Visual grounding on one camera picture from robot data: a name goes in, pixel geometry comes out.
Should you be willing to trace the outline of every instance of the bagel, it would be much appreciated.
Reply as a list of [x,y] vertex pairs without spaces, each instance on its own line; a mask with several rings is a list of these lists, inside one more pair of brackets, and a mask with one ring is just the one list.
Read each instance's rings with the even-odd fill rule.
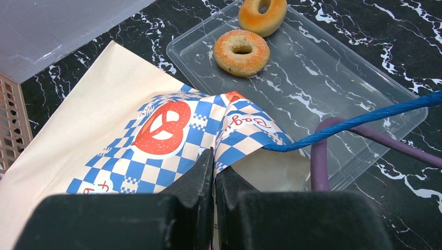
[[[268,10],[261,14],[260,9],[264,7],[268,7]],[[239,26],[266,37],[281,26],[286,13],[287,0],[245,0],[239,8]]]
[[270,49],[259,35],[246,30],[232,30],[216,40],[213,57],[225,71],[239,77],[250,77],[267,65]]

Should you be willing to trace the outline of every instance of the plastic tray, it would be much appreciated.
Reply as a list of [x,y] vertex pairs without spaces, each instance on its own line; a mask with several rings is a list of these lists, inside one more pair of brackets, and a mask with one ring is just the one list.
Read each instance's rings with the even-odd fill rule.
[[[295,140],[314,133],[325,118],[351,118],[416,98],[290,7],[281,27],[266,38],[271,57],[264,70],[251,78],[226,73],[213,59],[212,47],[222,34],[239,29],[241,4],[228,5],[167,46],[167,55],[198,90],[240,92]],[[426,116],[426,109],[418,109],[367,126],[400,140]],[[347,187],[389,150],[349,132],[333,136],[328,145],[333,190]]]

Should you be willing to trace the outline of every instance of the black marble countertop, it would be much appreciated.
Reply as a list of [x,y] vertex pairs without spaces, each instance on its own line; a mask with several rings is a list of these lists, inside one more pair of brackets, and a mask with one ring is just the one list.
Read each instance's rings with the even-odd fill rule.
[[[416,95],[442,90],[441,0],[288,0],[289,5]],[[111,41],[189,84],[166,46],[231,0],[158,0],[22,84],[36,135]],[[403,142],[442,157],[442,108]],[[395,249],[442,249],[441,170],[389,151],[347,190],[379,208]]]

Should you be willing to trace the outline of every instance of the purple handle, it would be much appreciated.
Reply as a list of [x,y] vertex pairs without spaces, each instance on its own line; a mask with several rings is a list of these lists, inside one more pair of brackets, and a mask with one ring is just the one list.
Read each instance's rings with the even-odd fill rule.
[[[345,119],[338,117],[328,118],[319,124],[319,126],[316,128],[316,132],[333,126],[342,121],[345,121]],[[373,129],[367,128],[366,126],[360,125],[349,129],[349,131],[375,141],[381,145],[387,146],[405,155],[411,156],[414,159],[442,169],[441,158],[393,140],[392,138],[383,135]],[[327,171],[327,139],[324,139],[312,145],[312,158],[310,164],[312,191],[329,191],[330,185],[328,182]]]

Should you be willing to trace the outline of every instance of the plastic basket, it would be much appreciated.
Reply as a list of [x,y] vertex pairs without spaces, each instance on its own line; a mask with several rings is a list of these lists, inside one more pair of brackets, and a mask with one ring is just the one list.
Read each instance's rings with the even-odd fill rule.
[[0,74],[0,179],[32,140],[20,85]]

